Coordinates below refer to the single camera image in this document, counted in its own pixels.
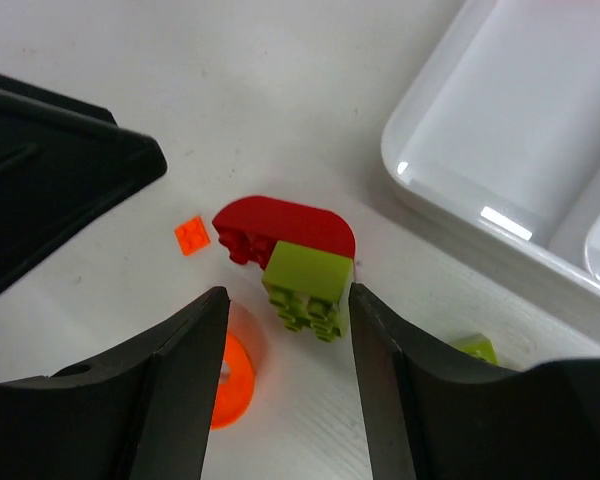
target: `small green block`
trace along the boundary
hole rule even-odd
[[[348,328],[346,299],[353,279],[353,260],[279,241],[262,278],[269,303],[289,330],[312,328],[325,342]]]
[[[483,360],[493,365],[499,365],[498,357],[493,349],[491,340],[482,334],[461,338],[460,340],[451,342],[449,345],[478,360]]]

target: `small orange block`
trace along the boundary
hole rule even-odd
[[[191,255],[211,243],[200,216],[183,223],[174,230],[174,233],[183,255]]]

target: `red curved block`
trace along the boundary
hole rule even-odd
[[[229,258],[267,266],[278,240],[354,258],[351,227],[328,210],[275,198],[253,196],[230,203],[211,222]]]

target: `black plastic object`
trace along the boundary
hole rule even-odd
[[[53,377],[0,384],[0,480],[199,478],[228,315],[216,287]]]
[[[518,373],[349,297],[374,480],[600,479],[600,359]]]
[[[0,75],[0,292],[166,168],[107,110]]]

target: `orange circular object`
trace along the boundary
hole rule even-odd
[[[229,367],[229,373],[226,378],[220,376],[211,417],[212,430],[227,427],[242,416],[251,403],[255,386],[251,360],[240,341],[230,333],[227,333],[222,361]]]

